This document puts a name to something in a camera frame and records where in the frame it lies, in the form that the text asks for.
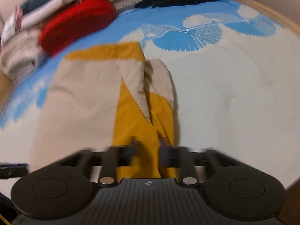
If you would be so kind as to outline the blue white patterned bed sheet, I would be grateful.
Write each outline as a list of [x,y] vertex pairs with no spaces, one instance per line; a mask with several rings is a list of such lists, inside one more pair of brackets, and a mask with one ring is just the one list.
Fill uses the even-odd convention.
[[128,10],[48,59],[1,116],[1,162],[29,167],[46,95],[67,54],[125,42],[167,66],[173,146],[216,148],[284,186],[298,179],[299,37],[230,0]]

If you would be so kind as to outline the red folded blanket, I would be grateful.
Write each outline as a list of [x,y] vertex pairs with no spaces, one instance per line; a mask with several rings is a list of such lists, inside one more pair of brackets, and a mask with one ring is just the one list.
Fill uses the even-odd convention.
[[109,0],[82,0],[50,19],[40,35],[40,46],[54,56],[77,39],[109,26],[116,17]]

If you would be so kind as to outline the white folded fleece blanket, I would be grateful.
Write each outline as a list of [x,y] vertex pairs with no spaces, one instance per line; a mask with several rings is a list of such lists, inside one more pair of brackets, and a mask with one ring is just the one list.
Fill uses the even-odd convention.
[[14,36],[1,51],[1,70],[14,84],[34,73],[47,59],[39,38],[39,28],[28,29]]

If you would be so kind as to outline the white folded pillow stack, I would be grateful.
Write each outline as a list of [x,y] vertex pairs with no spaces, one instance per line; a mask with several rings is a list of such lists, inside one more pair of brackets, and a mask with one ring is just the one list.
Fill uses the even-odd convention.
[[17,25],[17,11],[13,12],[10,18],[5,22],[4,28],[1,34],[1,43],[5,44],[11,37],[17,34],[19,31],[28,29],[44,21],[53,13],[57,12],[61,8],[65,7],[71,2],[77,2],[81,0],[49,0],[44,5],[34,9],[33,11],[22,14]]

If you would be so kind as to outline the wooden bed frame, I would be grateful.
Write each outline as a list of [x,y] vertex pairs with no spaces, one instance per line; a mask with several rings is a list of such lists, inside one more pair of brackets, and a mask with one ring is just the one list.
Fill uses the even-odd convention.
[[284,16],[283,14],[273,10],[272,8],[254,0],[233,0],[235,2],[239,2],[245,6],[248,6],[261,14],[273,19],[274,21],[280,23],[288,30],[290,30],[293,34],[299,37],[300,35],[300,27],[299,24]]

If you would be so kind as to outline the beige and mustard garment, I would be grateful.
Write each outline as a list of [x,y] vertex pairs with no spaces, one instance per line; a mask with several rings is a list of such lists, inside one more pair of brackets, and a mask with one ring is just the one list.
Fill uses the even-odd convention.
[[97,45],[67,54],[42,108],[29,158],[38,170],[81,149],[137,148],[118,178],[175,178],[159,166],[161,140],[174,141],[174,90],[167,66],[146,59],[138,42]]

